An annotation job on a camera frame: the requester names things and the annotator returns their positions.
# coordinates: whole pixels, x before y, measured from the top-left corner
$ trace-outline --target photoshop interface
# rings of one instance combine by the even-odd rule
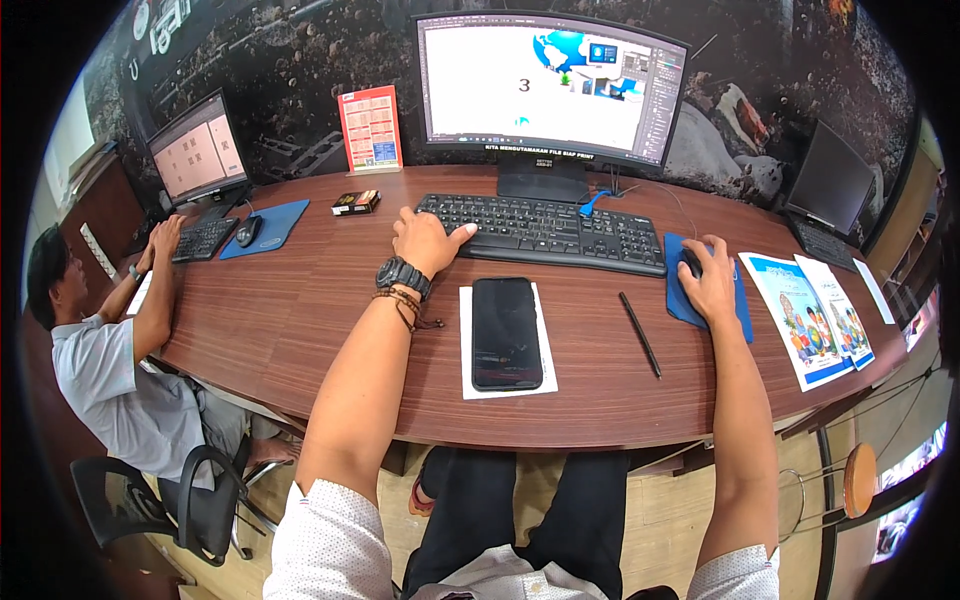
[[[172,202],[203,188],[247,178],[220,96],[162,133],[151,142],[150,150]]]
[[[662,165],[681,46],[506,14],[423,19],[418,45],[427,143],[543,145]]]

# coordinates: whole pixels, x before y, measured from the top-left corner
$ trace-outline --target wristwatch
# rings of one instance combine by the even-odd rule
[[[131,265],[131,266],[130,266],[130,275],[133,277],[133,280],[136,281],[137,283],[139,283],[140,281],[142,281],[142,280],[143,280],[143,277],[147,276],[146,273],[140,274],[140,272],[136,270],[136,266],[135,266],[135,265]]]
[[[426,300],[430,295],[430,279],[399,256],[388,258],[376,272],[376,289],[390,287],[395,283],[420,292],[421,300]]]

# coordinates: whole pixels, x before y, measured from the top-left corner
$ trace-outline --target black smartphone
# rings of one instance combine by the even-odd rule
[[[473,282],[473,387],[536,390],[543,383],[537,306],[530,279]]]

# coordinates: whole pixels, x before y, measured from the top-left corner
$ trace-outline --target computer monitor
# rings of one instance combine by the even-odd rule
[[[818,121],[785,208],[848,235],[874,189],[874,177],[863,158]]]
[[[683,42],[548,12],[415,19],[427,148],[662,170],[683,98]]]
[[[248,180],[219,90],[163,128],[149,146],[173,205]]]

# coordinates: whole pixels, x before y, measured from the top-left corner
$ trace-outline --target desk surface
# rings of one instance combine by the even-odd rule
[[[678,201],[656,183],[598,209],[650,217],[666,231],[693,235]],[[495,193],[492,167],[435,166],[346,178],[335,174],[259,188],[254,205],[310,199],[283,248],[178,267],[174,334],[160,358],[239,396],[306,418],[324,375],[373,291],[373,275],[392,254],[392,225],[404,204],[428,192]],[[730,252],[790,258],[800,252],[780,217],[702,192],[668,186],[698,233],[727,239]],[[373,215],[335,218],[344,192],[378,188]],[[234,209],[246,215],[245,207]],[[801,393],[780,336],[754,282],[744,277],[755,341],[751,350],[774,420],[823,406],[878,381],[906,359],[900,332],[885,325],[859,274],[834,268],[856,306],[877,359]],[[463,400],[459,286],[485,276],[535,281],[557,367],[555,394]],[[639,447],[696,440],[712,428],[715,372],[709,334],[666,313],[665,280],[589,269],[457,258],[434,281],[426,305],[443,329],[413,338],[396,425],[401,440],[547,449]],[[630,298],[660,362],[657,380],[617,293]]]

